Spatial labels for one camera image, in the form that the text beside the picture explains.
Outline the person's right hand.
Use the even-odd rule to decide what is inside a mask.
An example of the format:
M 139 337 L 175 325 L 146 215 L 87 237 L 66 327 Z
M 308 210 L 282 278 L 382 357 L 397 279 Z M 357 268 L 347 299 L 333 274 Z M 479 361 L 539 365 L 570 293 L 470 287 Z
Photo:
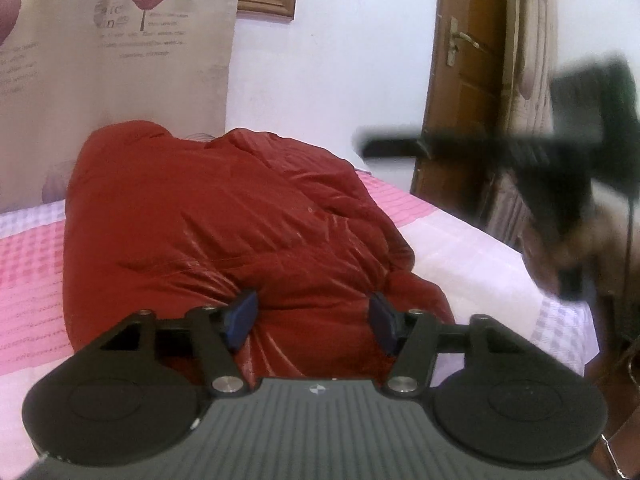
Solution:
M 594 213 L 578 222 L 562 240 L 545 243 L 531 223 L 521 232 L 523 262 L 545 294 L 559 296 L 560 273 L 590 264 L 597 292 L 618 296 L 623 291 L 628 208 L 623 196 L 602 184 L 592 187 Z

